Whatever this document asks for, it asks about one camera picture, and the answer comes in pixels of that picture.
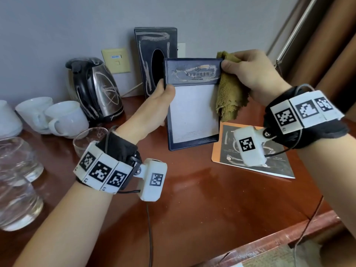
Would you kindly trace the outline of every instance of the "person's left hand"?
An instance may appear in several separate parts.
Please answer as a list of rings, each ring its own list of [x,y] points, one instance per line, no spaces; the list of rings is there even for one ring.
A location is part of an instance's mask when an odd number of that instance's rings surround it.
[[[116,133],[133,144],[144,139],[160,125],[164,125],[168,107],[175,94],[174,86],[168,84],[164,89],[163,79],[161,79],[153,94],[146,99],[129,120],[116,130]]]

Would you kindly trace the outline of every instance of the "curtain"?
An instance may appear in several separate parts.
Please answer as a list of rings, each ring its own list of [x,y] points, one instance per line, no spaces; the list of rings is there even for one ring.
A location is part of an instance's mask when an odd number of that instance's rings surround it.
[[[334,0],[287,81],[292,86],[309,83],[323,91],[337,107],[343,105],[341,98],[347,93],[351,104],[343,110],[346,117],[356,121],[355,76],[356,0]]]

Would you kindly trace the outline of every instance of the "forearm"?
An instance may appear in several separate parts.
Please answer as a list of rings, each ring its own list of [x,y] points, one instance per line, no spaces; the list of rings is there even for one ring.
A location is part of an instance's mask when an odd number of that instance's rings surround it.
[[[320,139],[298,155],[327,202],[356,237],[356,139]]]
[[[112,195],[75,182],[24,248],[14,267],[85,266]]]

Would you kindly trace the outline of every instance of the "wooden table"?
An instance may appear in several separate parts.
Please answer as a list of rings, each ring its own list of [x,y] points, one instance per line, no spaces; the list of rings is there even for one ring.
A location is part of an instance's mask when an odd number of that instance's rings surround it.
[[[122,124],[143,102],[124,98]],[[264,108],[250,102],[236,122],[261,126]],[[38,152],[45,167],[33,186],[44,201],[40,216],[15,232],[0,232],[0,266],[11,266],[33,233],[74,182],[78,163],[72,140],[20,135]],[[212,144],[170,152],[166,128],[138,143],[143,159],[168,164],[161,198],[149,203],[154,267],[231,266],[267,249],[297,239],[321,194],[295,151],[288,158],[296,179],[282,179],[211,161]],[[127,189],[135,189],[134,178]],[[339,221],[325,203],[310,232]],[[146,203],[135,194],[116,195],[88,266],[147,266],[149,236]]]

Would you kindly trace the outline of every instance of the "white ceramic cup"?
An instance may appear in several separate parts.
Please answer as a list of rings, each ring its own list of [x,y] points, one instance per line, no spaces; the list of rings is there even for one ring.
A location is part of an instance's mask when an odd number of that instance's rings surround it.
[[[44,111],[51,105],[53,105],[52,98],[32,98],[18,104],[15,110],[33,130],[41,134],[51,134],[44,114]]]
[[[0,139],[15,137],[22,131],[22,122],[5,100],[0,100]]]
[[[88,129],[89,123],[77,101],[64,101],[54,104],[44,111],[48,127],[56,136],[75,138],[79,133]]]

